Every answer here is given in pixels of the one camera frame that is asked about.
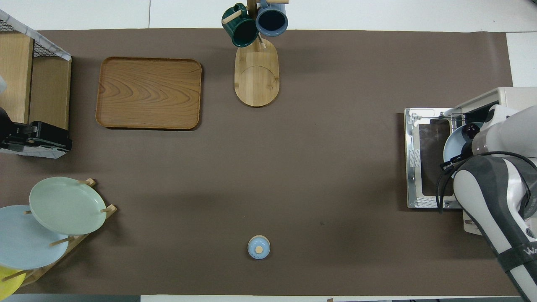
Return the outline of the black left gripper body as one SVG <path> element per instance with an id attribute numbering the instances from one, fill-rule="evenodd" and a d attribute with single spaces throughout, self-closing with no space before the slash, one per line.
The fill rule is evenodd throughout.
<path id="1" fill-rule="evenodd" d="M 45 122 L 1 122 L 1 153 L 65 154 L 72 149 L 69 131 Z"/>

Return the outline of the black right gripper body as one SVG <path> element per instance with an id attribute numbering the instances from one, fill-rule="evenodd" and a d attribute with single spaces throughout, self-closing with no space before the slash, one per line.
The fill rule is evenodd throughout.
<path id="1" fill-rule="evenodd" d="M 446 162 L 441 163 L 440 167 L 443 172 L 449 172 L 456 170 L 457 166 L 460 166 L 462 163 L 464 163 L 466 160 L 468 160 L 468 156 L 464 156 L 463 154 L 460 154 L 455 157 L 451 157 Z"/>

